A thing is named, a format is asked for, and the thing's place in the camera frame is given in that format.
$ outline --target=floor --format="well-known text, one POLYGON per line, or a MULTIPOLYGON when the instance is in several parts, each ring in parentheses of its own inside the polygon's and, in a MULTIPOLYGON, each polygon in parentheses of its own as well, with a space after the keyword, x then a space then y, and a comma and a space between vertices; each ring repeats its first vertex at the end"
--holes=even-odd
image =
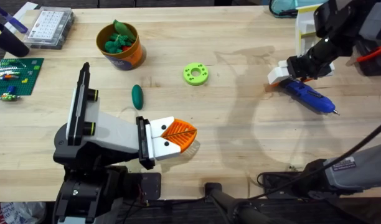
MULTIPOLYGON (((270 218, 283 218, 297 224, 363 224, 364 222, 328 205, 326 202, 302 202, 297 200, 268 200, 261 199, 253 205, 264 215, 270 218)), ((122 208, 116 224, 123 223, 128 210, 122 208)), ((133 208, 126 220, 126 224, 140 223, 225 223, 221 214, 212 203, 196 202, 185 205, 176 205, 164 208, 133 208)), ((255 220, 256 224, 266 224, 255 220)))

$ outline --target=black container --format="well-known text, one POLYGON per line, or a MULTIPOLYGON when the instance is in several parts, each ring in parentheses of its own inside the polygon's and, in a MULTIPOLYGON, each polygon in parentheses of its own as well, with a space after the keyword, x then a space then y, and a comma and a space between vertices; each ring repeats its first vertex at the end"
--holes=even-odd
POLYGON ((0 48, 15 55, 24 57, 29 53, 29 48, 24 45, 9 29, 0 24, 0 48))

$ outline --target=plastic bag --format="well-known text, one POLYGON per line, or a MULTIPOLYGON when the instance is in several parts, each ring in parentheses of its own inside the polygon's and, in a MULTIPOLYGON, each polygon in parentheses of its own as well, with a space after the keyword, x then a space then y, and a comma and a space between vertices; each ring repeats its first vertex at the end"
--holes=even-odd
POLYGON ((297 16, 297 7, 311 6, 325 2, 327 2, 327 0, 270 0, 269 7, 275 17, 289 18, 297 16))
POLYGON ((2 202, 1 210, 7 224, 37 224, 46 215, 45 202, 2 202))

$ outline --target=green lego baseplate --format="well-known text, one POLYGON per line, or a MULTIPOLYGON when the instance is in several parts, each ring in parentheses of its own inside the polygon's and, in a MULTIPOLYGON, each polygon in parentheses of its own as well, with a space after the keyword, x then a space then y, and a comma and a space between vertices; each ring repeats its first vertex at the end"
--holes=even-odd
POLYGON ((8 86, 16 86, 15 95, 31 95, 35 81, 39 76, 43 58, 2 59, 0 61, 0 77, 15 75, 17 79, 0 79, 0 95, 7 92, 8 86))

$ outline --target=wooden tabletop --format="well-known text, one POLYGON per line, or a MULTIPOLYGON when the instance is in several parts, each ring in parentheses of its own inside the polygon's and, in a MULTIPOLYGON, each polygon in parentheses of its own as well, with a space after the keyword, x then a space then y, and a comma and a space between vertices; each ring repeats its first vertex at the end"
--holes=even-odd
MULTIPOLYGON (((317 114, 290 96, 267 88, 267 74, 294 55, 294 19, 275 19, 265 7, 75 9, 77 17, 62 50, 35 50, 45 58, 31 96, 0 101, 0 202, 55 200, 64 168, 52 160, 54 136, 67 122, 79 70, 91 65, 90 88, 100 91, 101 110, 135 123, 174 116, 193 124, 192 148, 158 162, 161 198, 199 198, 206 182, 220 182, 233 197, 262 193, 255 177, 264 171, 302 170, 315 159, 339 156, 381 123, 381 77, 365 77, 347 58, 335 61, 333 77, 309 82, 328 96, 340 116, 317 114), (139 68, 115 69, 95 37, 114 19, 134 25, 147 50, 139 68), (206 65, 209 80, 190 86, 182 69, 206 65), (135 111, 133 85, 142 86, 144 109, 135 111)), ((37 11, 23 19, 30 25, 37 11)), ((368 146, 381 143, 381 135, 368 146)), ((141 170, 138 161, 127 164, 141 170)), ((355 196, 381 196, 381 189, 355 196)))

